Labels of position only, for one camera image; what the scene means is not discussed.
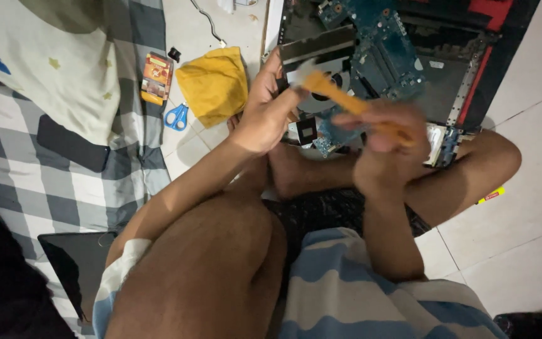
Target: shorts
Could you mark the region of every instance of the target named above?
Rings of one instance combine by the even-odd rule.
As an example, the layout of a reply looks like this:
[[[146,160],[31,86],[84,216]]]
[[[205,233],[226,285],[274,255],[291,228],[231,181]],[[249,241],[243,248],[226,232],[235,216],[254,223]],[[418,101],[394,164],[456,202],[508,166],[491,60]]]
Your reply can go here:
[[[365,196],[354,188],[310,192],[283,202],[263,200],[263,203],[284,225],[287,238],[288,249],[280,297],[287,294],[290,266],[300,254],[302,240],[307,233],[346,227],[363,236]],[[406,204],[405,211],[414,237],[431,229],[430,225]]]

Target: gray and white checkered fabric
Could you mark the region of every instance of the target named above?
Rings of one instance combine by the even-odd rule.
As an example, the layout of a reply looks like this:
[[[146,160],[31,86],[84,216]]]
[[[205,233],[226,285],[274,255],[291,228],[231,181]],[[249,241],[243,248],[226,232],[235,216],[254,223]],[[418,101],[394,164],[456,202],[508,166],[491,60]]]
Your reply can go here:
[[[139,97],[146,54],[165,55],[161,0],[104,2],[109,40],[116,47],[121,89],[106,169],[94,173],[37,144],[44,112],[0,83],[0,215],[26,260],[50,280],[54,303],[77,333],[77,313],[68,300],[37,236],[95,232],[122,227],[169,182],[160,150],[164,106]]]

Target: white pillow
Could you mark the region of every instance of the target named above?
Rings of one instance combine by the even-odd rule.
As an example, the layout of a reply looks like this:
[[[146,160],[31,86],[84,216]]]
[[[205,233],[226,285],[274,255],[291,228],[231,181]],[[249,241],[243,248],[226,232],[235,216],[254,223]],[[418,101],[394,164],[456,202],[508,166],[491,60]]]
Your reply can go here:
[[[68,130],[108,145],[120,88],[102,3],[0,0],[0,81]]]

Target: yellow cloth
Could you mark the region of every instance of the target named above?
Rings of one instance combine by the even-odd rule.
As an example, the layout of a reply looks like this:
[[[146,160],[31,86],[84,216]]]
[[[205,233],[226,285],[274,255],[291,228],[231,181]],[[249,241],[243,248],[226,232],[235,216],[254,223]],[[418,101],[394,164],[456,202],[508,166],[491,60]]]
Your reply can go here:
[[[248,85],[239,47],[209,51],[175,74],[187,105],[206,128],[240,112],[246,104]]]

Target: blue scissors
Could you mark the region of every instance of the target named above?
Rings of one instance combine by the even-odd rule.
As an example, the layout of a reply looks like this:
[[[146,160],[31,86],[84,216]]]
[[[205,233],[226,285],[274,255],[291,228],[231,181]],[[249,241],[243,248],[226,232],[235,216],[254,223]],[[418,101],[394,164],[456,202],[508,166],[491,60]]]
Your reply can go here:
[[[175,107],[174,109],[170,110],[169,112],[166,112],[164,115],[164,125],[166,127],[173,128],[176,131],[183,131],[185,127],[187,127],[187,111],[189,110],[189,107],[187,107],[187,104],[183,103]],[[168,121],[169,115],[173,114],[175,115],[175,119],[173,119],[172,122]]]

